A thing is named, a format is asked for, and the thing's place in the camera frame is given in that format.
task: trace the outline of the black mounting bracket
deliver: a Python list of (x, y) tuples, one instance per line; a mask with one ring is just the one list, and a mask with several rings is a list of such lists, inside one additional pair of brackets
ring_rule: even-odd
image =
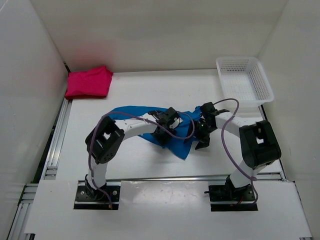
[(258, 210), (257, 204), (251, 203), (256, 198), (250, 184), (242, 187), (241, 190), (237, 192), (237, 196), (230, 194), (230, 190), (226, 188), (226, 185), (210, 185), (209, 191), (205, 191), (204, 193), (209, 194), (211, 212), (239, 212)]
[[(104, 185), (101, 188), (109, 194), (112, 201), (112, 210), (118, 210), (121, 187), (118, 185)], [(111, 210), (108, 198), (99, 190), (94, 191), (98, 191), (95, 197), (93, 197), (83, 181), (79, 182), (73, 209)]]

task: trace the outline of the white plastic basket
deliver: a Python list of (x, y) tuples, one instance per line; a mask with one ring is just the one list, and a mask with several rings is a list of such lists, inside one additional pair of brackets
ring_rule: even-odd
[(240, 109), (256, 108), (274, 100), (274, 93), (259, 60), (252, 56), (218, 57), (216, 66), (225, 98), (235, 98)]

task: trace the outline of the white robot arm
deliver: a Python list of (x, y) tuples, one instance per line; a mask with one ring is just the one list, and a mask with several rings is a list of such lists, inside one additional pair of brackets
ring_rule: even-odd
[[(229, 111), (216, 110), (212, 102), (205, 103), (200, 107), (201, 118), (190, 124), (188, 136), (194, 133), (193, 137), (199, 143), (195, 149), (205, 148), (210, 144), (210, 133), (216, 129), (222, 129), (233, 114)], [(106, 187), (105, 174), (108, 162), (115, 156), (122, 141), (146, 133), (152, 136), (162, 145), (167, 144), (172, 135), (175, 135), (175, 128), (181, 122), (181, 118), (172, 107), (166, 112), (152, 111), (140, 118), (112, 120), (106, 117), (100, 124), (96, 137), (93, 139), (93, 132), (89, 134), (85, 142), (87, 151), (90, 152), (90, 145), (93, 140), (92, 157), (88, 175), (85, 177), (86, 191), (92, 199), (97, 200), (101, 196), (99, 189)], [(156, 121), (158, 125), (171, 133), (171, 136), (158, 125), (147, 120)], [(225, 130), (240, 138), (243, 160), (236, 170), (228, 176), (225, 187), (218, 197), (222, 200), (235, 200), (246, 191), (251, 180), (267, 165), (281, 157), (281, 150), (270, 123), (266, 120), (260, 122), (248, 121), (235, 116), (226, 126)]]

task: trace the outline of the white backdrop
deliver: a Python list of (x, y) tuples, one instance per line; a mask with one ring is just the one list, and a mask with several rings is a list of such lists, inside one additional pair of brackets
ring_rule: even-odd
[(290, 0), (259, 56), (275, 101), (266, 105), (290, 180), (320, 239), (320, 1)]
[(216, 68), (257, 56), (287, 0), (31, 0), (72, 71)]
[(58, 113), (67, 71), (27, 0), (0, 8), (0, 43), (0, 239), (6, 239)]

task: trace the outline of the folded pink towel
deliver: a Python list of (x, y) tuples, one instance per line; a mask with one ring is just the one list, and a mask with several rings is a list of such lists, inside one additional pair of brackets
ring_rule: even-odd
[(109, 92), (113, 72), (106, 66), (88, 71), (70, 72), (66, 99), (104, 98)]

